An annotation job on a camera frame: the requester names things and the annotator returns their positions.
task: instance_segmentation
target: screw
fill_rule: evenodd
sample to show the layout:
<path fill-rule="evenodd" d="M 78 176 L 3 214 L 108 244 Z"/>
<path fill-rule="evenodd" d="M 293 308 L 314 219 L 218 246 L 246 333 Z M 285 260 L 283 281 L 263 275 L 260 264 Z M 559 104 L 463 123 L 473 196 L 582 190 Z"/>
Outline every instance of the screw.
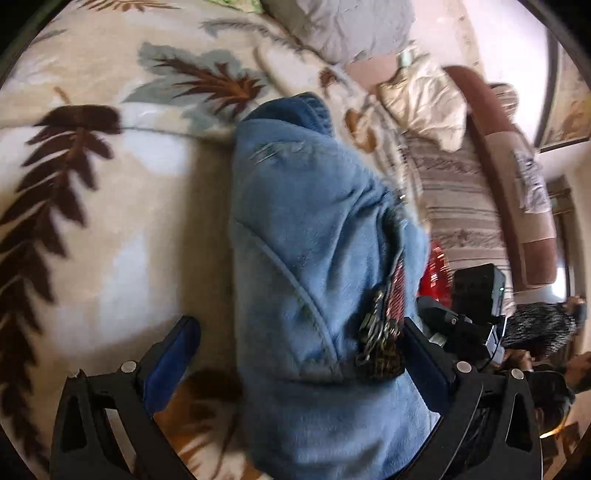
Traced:
<path fill-rule="evenodd" d="M 472 371 L 472 366 L 468 362 L 458 362 L 456 364 L 457 371 L 463 374 L 469 374 Z"/>
<path fill-rule="evenodd" d="M 125 362 L 123 365 L 121 365 L 121 371 L 124 374 L 130 374 L 132 372 L 135 372 L 135 369 L 137 368 L 138 364 L 135 363 L 133 360 L 129 360 L 127 362 Z"/>
<path fill-rule="evenodd" d="M 514 368 L 513 370 L 511 370 L 511 376 L 516 380 L 523 380 L 524 374 L 518 368 Z"/>

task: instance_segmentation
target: patterned fabric strap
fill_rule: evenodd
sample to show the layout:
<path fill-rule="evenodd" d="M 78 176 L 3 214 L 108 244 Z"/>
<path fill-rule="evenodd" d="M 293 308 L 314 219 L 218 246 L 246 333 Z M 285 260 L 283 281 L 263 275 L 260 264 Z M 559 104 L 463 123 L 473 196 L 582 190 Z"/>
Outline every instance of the patterned fabric strap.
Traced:
<path fill-rule="evenodd" d="M 405 288 L 404 259 L 398 259 L 388 294 L 379 288 L 374 296 L 372 311 L 365 316 L 359 329 L 362 352 L 357 364 L 366 369 L 373 380 L 392 380 L 404 373 L 404 360 L 396 348 L 396 340 L 404 321 Z"/>

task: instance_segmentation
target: brown cushion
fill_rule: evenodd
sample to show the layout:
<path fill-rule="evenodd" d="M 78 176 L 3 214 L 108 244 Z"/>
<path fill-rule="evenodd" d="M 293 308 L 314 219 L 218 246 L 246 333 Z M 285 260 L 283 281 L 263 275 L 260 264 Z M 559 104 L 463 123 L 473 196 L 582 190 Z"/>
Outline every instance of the brown cushion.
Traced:
<path fill-rule="evenodd" d="M 558 252 L 556 238 L 546 238 L 521 245 L 523 258 L 528 266 L 526 282 L 528 285 L 547 285 L 556 281 Z"/>
<path fill-rule="evenodd" d="M 464 94 L 482 135 L 515 131 L 499 99 L 474 70 L 453 66 L 445 71 Z"/>
<path fill-rule="evenodd" d="M 519 129 L 511 123 L 498 98 L 476 72 L 460 66 L 447 67 L 445 71 L 472 110 L 467 131 L 501 216 L 514 290 L 553 283 L 558 259 L 552 213 L 525 213 L 520 209 L 515 189 L 516 170 L 511 152 L 516 145 L 524 145 L 521 138 L 515 138 L 515 133 L 522 137 Z"/>

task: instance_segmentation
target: pillow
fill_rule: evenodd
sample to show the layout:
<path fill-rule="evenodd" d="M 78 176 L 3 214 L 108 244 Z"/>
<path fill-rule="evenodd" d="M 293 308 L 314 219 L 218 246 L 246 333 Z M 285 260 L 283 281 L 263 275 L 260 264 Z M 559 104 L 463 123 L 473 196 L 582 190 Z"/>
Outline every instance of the pillow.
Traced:
<path fill-rule="evenodd" d="M 412 0 L 261 0 L 265 10 L 329 63 L 398 53 L 414 22 Z"/>

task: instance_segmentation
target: white pillow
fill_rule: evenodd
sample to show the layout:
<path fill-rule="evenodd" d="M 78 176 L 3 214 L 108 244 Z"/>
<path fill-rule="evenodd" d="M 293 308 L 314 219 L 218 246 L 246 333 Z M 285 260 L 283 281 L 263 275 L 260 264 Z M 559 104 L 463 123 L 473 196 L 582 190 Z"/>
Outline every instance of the white pillow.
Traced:
<path fill-rule="evenodd" d="M 414 22 L 412 0 L 262 0 L 265 9 L 329 63 L 398 53 Z"/>

